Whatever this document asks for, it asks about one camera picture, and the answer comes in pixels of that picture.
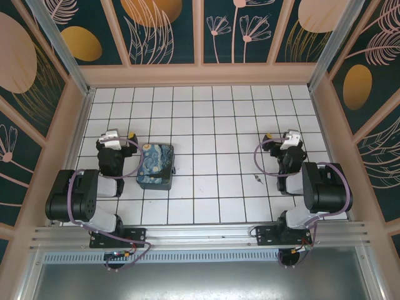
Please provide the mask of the aluminium mounting rail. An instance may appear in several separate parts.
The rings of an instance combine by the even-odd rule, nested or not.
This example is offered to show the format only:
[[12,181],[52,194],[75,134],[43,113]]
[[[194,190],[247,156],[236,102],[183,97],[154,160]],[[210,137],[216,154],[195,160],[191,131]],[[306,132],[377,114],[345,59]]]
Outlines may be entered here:
[[[251,231],[255,224],[211,224],[187,226],[146,226],[146,241],[156,251],[255,248]],[[88,250],[87,230],[76,227],[37,227],[29,241],[30,249],[49,251]],[[363,222],[323,221],[317,225],[316,247],[370,245],[372,239]]]

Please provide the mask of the starry night tin box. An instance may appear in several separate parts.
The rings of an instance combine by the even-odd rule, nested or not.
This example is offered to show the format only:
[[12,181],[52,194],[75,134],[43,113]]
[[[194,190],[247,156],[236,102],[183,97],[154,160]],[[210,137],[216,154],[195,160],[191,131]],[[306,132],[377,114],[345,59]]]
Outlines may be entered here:
[[137,170],[136,181],[143,190],[169,191],[172,187],[174,146],[171,144],[144,144],[143,163]]

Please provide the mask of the grey metal sheet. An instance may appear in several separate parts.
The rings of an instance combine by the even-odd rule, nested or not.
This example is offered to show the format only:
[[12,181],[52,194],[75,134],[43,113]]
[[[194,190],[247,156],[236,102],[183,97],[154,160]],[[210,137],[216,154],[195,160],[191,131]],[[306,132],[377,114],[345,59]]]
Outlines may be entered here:
[[296,267],[264,257],[231,262],[139,263],[122,271],[41,256],[27,300],[387,300],[357,249],[319,248]]

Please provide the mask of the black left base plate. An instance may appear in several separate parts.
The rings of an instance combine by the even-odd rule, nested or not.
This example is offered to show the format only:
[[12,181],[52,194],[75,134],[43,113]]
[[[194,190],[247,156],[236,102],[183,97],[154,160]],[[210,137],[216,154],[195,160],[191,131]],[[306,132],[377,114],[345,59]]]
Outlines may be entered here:
[[[113,236],[118,236],[123,239],[145,241],[146,240],[146,229],[145,228],[124,228],[120,233],[110,232]],[[117,239],[110,238],[103,234],[91,233],[89,240],[89,247],[91,249],[117,249],[117,248],[132,248],[132,245],[128,242],[120,241]]]

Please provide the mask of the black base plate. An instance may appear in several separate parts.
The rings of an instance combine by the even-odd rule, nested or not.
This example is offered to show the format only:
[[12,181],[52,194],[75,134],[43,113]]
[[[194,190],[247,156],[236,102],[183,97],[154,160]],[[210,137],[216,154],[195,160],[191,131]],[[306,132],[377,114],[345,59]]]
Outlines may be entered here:
[[312,243],[308,229],[291,229],[288,227],[257,226],[256,240],[258,246],[300,246]]
[[[113,236],[118,236],[123,239],[145,241],[146,240],[146,229],[145,228],[124,228],[120,233],[110,232]],[[110,238],[103,234],[91,233],[89,240],[89,247],[91,249],[117,249],[117,248],[132,248],[132,245],[128,242],[120,241],[117,239]]]

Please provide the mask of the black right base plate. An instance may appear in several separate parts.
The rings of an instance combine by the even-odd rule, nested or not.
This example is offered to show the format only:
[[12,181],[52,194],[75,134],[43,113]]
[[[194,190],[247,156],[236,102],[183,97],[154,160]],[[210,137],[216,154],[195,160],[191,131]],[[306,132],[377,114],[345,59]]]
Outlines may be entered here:
[[308,229],[291,229],[288,227],[257,226],[256,240],[258,246],[300,246],[312,243]]

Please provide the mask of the aluminium frame post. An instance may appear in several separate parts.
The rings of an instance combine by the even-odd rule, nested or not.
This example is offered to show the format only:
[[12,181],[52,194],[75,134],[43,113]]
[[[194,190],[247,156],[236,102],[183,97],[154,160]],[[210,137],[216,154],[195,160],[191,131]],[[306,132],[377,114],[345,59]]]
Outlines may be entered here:
[[85,96],[87,96],[91,92],[90,85],[85,80],[75,58],[71,54],[67,44],[61,36],[59,29],[48,13],[45,4],[41,0],[26,0],[26,2],[33,15],[37,18],[37,21],[42,27],[46,36],[52,42],[56,52],[59,54],[59,57],[66,66],[69,74],[73,78],[79,90]]
[[324,77],[328,66],[333,60],[335,54],[339,51],[341,44],[345,40],[355,20],[361,12],[365,0],[349,0],[346,4],[336,27],[332,31],[322,53],[317,60],[316,66],[309,82],[307,83],[308,90],[312,94],[318,87],[321,79]]

